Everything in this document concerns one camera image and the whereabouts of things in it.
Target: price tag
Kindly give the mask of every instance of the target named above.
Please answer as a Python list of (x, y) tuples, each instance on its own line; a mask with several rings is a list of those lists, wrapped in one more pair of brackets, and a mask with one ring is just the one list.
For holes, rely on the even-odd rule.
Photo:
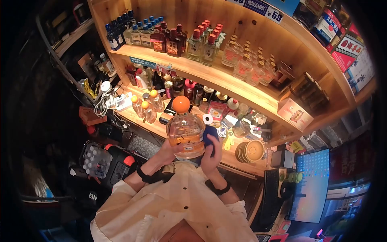
[(277, 24), (280, 24), (282, 19), (283, 19), (283, 17), (284, 17), (284, 14), (281, 13), (280, 11), (278, 11), (277, 9), (274, 9), (274, 8), (269, 6), (267, 8), (265, 17), (267, 17), (268, 19), (276, 22)]

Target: brown bottle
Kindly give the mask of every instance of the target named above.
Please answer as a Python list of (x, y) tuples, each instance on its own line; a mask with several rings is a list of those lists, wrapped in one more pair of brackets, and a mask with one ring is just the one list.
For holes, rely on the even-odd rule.
[(182, 40), (177, 37), (176, 28), (171, 29), (171, 37), (167, 39), (167, 53), (170, 56), (182, 56)]

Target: cardboard box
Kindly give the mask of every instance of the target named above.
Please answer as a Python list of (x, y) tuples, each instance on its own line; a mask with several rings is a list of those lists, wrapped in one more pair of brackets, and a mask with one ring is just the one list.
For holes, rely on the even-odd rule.
[(312, 116), (291, 98), (278, 102), (277, 114), (300, 130), (304, 130), (313, 121)]

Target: hand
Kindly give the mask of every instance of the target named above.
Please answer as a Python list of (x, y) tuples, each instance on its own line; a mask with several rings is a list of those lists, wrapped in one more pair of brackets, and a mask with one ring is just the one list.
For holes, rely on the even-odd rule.
[[(207, 138), (213, 142), (214, 145), (209, 145), (204, 151), (204, 156), (200, 163), (203, 173), (209, 178), (214, 173), (219, 173), (216, 169), (217, 165), (222, 160), (222, 138), (219, 141), (212, 135), (208, 134)], [(212, 150), (215, 149), (214, 157), (211, 157)]]

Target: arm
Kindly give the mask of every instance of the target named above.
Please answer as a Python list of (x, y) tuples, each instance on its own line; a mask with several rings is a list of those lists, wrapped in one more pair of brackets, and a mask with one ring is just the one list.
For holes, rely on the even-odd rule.
[[(214, 143), (214, 146), (209, 145), (206, 147), (200, 166), (202, 167), (203, 173), (211, 180), (214, 187), (222, 190), (226, 188), (227, 182), (216, 168), (222, 160), (222, 140), (218, 141), (210, 134), (207, 135), (207, 138)], [(212, 149), (215, 149), (214, 157), (211, 157)], [(220, 195), (219, 198), (224, 204), (233, 204), (240, 200), (232, 188), (230, 188), (228, 192)]]

